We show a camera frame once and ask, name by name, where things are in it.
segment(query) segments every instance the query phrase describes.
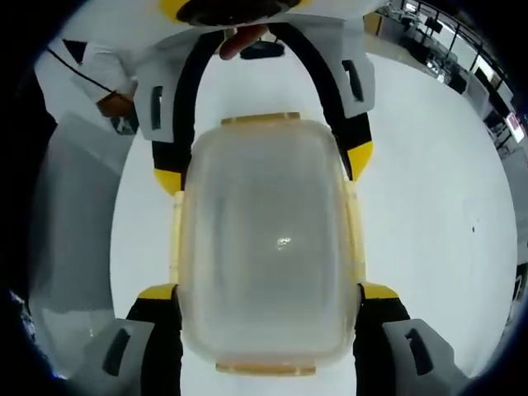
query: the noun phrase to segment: plastic food container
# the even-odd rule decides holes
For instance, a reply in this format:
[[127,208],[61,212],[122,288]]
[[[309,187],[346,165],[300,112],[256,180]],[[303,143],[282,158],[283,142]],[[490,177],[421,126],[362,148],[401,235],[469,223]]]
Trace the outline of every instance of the plastic food container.
[[302,375],[350,349],[347,189],[325,126],[224,125],[195,143],[179,232],[186,344],[221,370]]

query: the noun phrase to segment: transparent plastic container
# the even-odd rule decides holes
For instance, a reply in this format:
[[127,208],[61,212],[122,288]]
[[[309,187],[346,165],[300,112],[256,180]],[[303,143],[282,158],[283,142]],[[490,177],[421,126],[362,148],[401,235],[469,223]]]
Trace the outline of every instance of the transparent plastic container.
[[182,336],[222,365],[310,367],[356,318],[337,146],[305,120],[224,125],[195,143],[179,233]]

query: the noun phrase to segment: finger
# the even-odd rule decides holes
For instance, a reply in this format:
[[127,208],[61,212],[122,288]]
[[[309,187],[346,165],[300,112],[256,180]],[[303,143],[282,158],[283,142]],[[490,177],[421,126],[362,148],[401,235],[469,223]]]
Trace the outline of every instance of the finger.
[[266,25],[239,27],[237,34],[228,39],[222,47],[220,47],[220,58],[223,60],[234,58],[236,54],[253,44],[267,32],[268,29]]

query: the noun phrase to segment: desk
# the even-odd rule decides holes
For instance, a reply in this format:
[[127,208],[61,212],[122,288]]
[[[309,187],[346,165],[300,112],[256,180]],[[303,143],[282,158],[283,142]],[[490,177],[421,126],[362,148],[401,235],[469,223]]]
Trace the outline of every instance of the desk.
[[[516,271],[515,215],[501,161],[485,125],[456,92],[406,65],[370,58],[375,150],[357,186],[367,279],[397,290],[411,317],[437,330],[455,349],[456,364],[476,375],[502,334]],[[259,61],[213,58],[196,108],[198,134],[256,112],[300,111],[323,121],[314,85],[290,52]],[[152,169],[149,143],[138,136],[111,236],[118,318],[140,291],[168,281],[172,200]],[[182,394],[349,395],[355,387],[351,353],[314,377],[275,380],[221,375],[184,349]]]

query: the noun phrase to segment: cable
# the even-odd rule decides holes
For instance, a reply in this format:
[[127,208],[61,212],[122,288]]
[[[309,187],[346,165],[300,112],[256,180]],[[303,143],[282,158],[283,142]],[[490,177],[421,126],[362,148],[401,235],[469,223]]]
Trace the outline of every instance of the cable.
[[91,78],[89,78],[88,76],[86,76],[85,74],[82,74],[81,72],[79,72],[76,68],[72,67],[71,65],[68,64],[68,62],[66,62],[64,59],[62,59],[60,56],[57,55],[56,52],[54,52],[52,49],[50,48],[46,48],[46,50],[55,58],[57,59],[61,64],[63,64],[64,66],[66,66],[67,68],[69,68],[72,72],[74,72],[75,74],[77,74],[79,77],[81,78],[84,78],[85,80],[89,81],[90,83],[98,86],[100,89],[102,89],[103,91],[107,91],[109,92],[110,94],[113,94],[113,95],[117,95],[120,99],[122,99],[123,101],[127,101],[129,104],[131,105],[134,105],[134,102],[131,101],[128,97],[125,97],[123,95],[121,95],[120,93],[118,93],[117,91],[112,91],[110,88],[108,87],[105,87],[104,85],[102,85],[101,83],[97,82],[96,80],[93,80]]

